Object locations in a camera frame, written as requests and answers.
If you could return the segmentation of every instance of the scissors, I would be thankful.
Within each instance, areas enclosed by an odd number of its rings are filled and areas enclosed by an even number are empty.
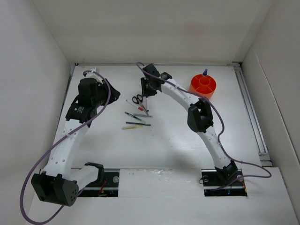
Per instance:
[[[146,109],[145,106],[142,104],[142,102],[143,102],[143,97],[142,97],[142,95],[138,94],[138,95],[136,95],[136,96],[133,96],[133,97],[132,97],[132,101],[133,101],[133,103],[140,105],[140,106],[143,108],[143,110],[145,111],[145,113],[146,113],[147,115],[149,115],[148,112],[147,112],[147,109]]]

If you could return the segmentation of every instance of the white panel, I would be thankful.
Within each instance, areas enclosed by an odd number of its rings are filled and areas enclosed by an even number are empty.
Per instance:
[[[70,62],[242,61],[272,0],[33,0]]]
[[[253,46],[298,157],[300,157],[299,11],[299,0],[276,0]]]
[[[300,165],[270,85],[253,48],[244,59],[243,74],[268,152],[273,164],[280,167],[292,204],[300,218]]]
[[[130,174],[120,176],[120,182],[130,187],[127,197],[78,198],[49,225],[297,225],[280,172],[270,170],[270,179],[247,179],[248,197],[204,197],[196,180],[181,187],[185,180],[180,178],[188,180],[192,170],[176,171],[170,180],[165,180],[168,175],[128,170]],[[43,221],[57,208],[35,196],[30,216]]]
[[[65,115],[74,97],[83,71],[92,67],[76,67],[69,87],[65,106],[56,135],[60,137]],[[192,77],[202,73],[200,66],[157,66],[162,73],[168,72],[177,83],[188,89]],[[241,97],[236,75],[232,67],[207,67],[209,75],[217,82],[211,98],[224,122],[225,133],[221,140],[225,149],[239,160],[260,163],[257,144]],[[105,168],[214,168],[212,157],[202,139],[187,125],[187,111],[171,97],[158,92],[148,99],[149,114],[145,119],[150,127],[121,130],[130,118],[124,112],[140,111],[126,102],[141,94],[142,72],[136,66],[99,66],[100,73],[120,91],[120,98],[93,121],[79,145],[73,167],[81,168],[87,162],[101,163]],[[218,117],[214,114],[216,132],[221,131]]]
[[[54,138],[70,67],[31,0],[0,1],[0,21],[0,223],[21,225],[21,185]]]

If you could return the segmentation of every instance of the pen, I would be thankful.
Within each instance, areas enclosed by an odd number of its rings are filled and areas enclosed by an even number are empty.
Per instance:
[[[140,118],[137,118],[136,116],[131,115],[131,114],[128,113],[128,112],[125,112],[125,114],[128,115],[128,116],[130,116],[130,117],[132,117],[132,118],[135,118],[135,119],[138,120],[138,121],[145,122],[145,121],[141,120]]]
[[[148,123],[134,123],[134,122],[126,122],[127,124],[135,124],[135,125],[144,125],[144,126],[151,126],[151,124]]]
[[[128,101],[128,99],[126,100],[127,103],[131,104],[134,108],[137,108],[141,111],[144,111],[142,107],[138,107],[137,105],[133,104],[132,102]]]
[[[137,125],[137,126],[130,126],[130,127],[122,127],[122,130],[128,130],[128,129],[135,129],[135,128],[142,128],[143,126]]]
[[[133,115],[134,115],[134,116],[140,116],[140,117],[149,117],[149,118],[153,118],[153,116],[143,115],[143,114],[137,114],[137,113],[134,113]]]

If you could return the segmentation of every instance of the orange pen holder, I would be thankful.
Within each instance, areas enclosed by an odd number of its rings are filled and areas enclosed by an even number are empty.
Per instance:
[[[189,91],[211,98],[216,88],[217,83],[211,76],[198,74],[192,78]]]

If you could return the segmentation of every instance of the white robotic arm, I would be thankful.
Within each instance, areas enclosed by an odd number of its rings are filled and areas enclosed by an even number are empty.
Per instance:
[[[184,89],[183,87],[179,86],[174,79],[168,79],[168,81],[174,83],[176,87]],[[168,83],[161,85],[161,92],[173,98],[183,108],[185,108],[187,112],[191,104],[196,104],[199,101],[199,98],[195,95],[182,92]],[[230,164],[230,159],[224,154],[220,145],[218,144],[217,134],[213,126],[207,128],[205,133],[197,132],[197,134],[204,141],[208,151],[212,156],[215,167],[223,169]]]
[[[217,176],[221,183],[230,183],[237,176],[238,169],[235,162],[225,155],[219,145],[208,101],[179,90],[178,88],[183,90],[184,88],[168,73],[160,74],[153,64],[149,64],[141,70],[145,75],[145,77],[141,78],[142,95],[150,97],[156,95],[157,91],[160,91],[169,95],[184,107],[187,111],[187,124],[204,141],[212,156]]]
[[[71,173],[79,143],[91,126],[88,121],[97,114],[97,108],[108,100],[108,86],[111,91],[108,104],[116,101],[120,96],[107,80],[105,83],[108,85],[92,78],[94,71],[85,74],[86,78],[83,78],[78,85],[79,94],[66,115],[62,137],[67,137],[53,149],[42,173],[34,174],[31,179],[37,196],[43,202],[71,206],[79,191],[85,186],[94,181],[103,182],[104,168],[101,164],[88,162],[79,171]],[[69,134],[85,122],[88,124]]]

